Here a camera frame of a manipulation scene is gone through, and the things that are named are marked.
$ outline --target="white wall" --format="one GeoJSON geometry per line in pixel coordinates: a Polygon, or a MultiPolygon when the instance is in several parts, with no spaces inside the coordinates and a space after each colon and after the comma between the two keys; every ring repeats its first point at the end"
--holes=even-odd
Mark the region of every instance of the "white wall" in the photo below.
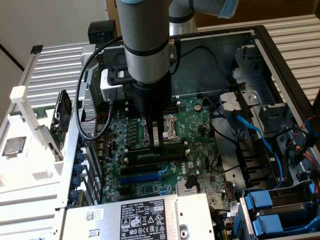
{"type": "MultiPolygon", "coordinates": [[[[103,20],[105,0],[0,0],[0,43],[25,67],[32,46],[88,42],[90,23],[103,20]]],[[[0,125],[21,75],[0,50],[0,125]]]]}

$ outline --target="cardboard box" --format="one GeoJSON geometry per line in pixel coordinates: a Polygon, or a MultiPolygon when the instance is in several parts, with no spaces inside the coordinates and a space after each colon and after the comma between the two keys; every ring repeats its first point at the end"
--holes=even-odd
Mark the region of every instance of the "cardboard box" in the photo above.
{"type": "Polygon", "coordinates": [[[117,10],[117,1],[116,0],[105,0],[106,1],[106,10],[108,12],[109,20],[115,20],[116,34],[118,37],[122,36],[121,27],[119,21],[119,15],[117,10]]]}
{"type": "MultiPolygon", "coordinates": [[[[231,19],[217,18],[216,16],[196,12],[195,20],[198,27],[207,27],[295,17],[313,14],[317,3],[318,0],[239,0],[238,8],[231,19]]],[[[121,36],[116,0],[106,0],[106,8],[109,19],[115,20],[117,35],[121,36]]]]}

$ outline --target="power supply label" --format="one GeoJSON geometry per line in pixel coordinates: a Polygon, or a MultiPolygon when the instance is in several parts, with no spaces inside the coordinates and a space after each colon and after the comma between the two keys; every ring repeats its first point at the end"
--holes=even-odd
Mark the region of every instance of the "power supply label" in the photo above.
{"type": "Polygon", "coordinates": [[[121,205],[120,240],[167,240],[165,200],[121,205]]]}

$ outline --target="motherboard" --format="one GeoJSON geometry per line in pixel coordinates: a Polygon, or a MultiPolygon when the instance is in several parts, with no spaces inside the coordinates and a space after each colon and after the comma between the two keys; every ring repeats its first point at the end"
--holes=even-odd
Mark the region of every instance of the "motherboard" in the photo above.
{"type": "Polygon", "coordinates": [[[209,133],[209,107],[197,97],[175,99],[174,105],[176,113],[163,118],[164,150],[160,153],[148,148],[148,130],[141,114],[132,118],[128,109],[117,111],[109,132],[95,144],[104,174],[102,203],[198,191],[206,193],[213,208],[229,207],[234,197],[225,174],[211,170],[219,150],[209,133]],[[186,191],[187,180],[194,176],[198,189],[194,186],[186,191]]]}

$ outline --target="red wire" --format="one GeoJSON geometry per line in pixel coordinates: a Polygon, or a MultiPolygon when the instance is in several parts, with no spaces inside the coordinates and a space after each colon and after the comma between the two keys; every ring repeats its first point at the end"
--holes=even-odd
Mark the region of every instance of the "red wire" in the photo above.
{"type": "MultiPolygon", "coordinates": [[[[307,121],[312,121],[316,118],[320,118],[320,114],[317,114],[317,115],[313,115],[309,118],[307,118],[307,121]]],[[[306,123],[304,122],[300,127],[299,127],[299,130],[301,130],[304,126],[306,125],[306,123]]],[[[294,141],[294,139],[296,138],[296,136],[299,134],[299,130],[295,133],[295,135],[293,136],[292,140],[288,143],[288,146],[290,144],[292,144],[292,142],[294,141]]]]}
{"type": "Polygon", "coordinates": [[[104,116],[103,121],[105,121],[106,117],[108,116],[108,112],[102,113],[102,114],[100,114],[100,115],[98,115],[98,116],[96,116],[96,117],[94,117],[94,118],[91,118],[91,119],[88,119],[88,120],[85,120],[85,121],[86,121],[86,122],[91,122],[91,121],[93,121],[93,120],[98,120],[98,119],[99,119],[100,117],[102,117],[102,116],[104,116]]]}
{"type": "Polygon", "coordinates": [[[318,193],[319,192],[319,186],[318,186],[318,181],[317,181],[317,172],[316,172],[316,169],[317,169],[317,167],[316,167],[316,163],[315,163],[315,161],[312,159],[312,157],[310,157],[308,154],[306,154],[306,153],[303,153],[302,154],[306,159],[308,159],[310,162],[311,162],[311,164],[312,164],[312,168],[313,168],[313,171],[314,171],[314,180],[315,180],[315,183],[314,183],[314,185],[315,185],[315,192],[316,193],[318,193]]]}

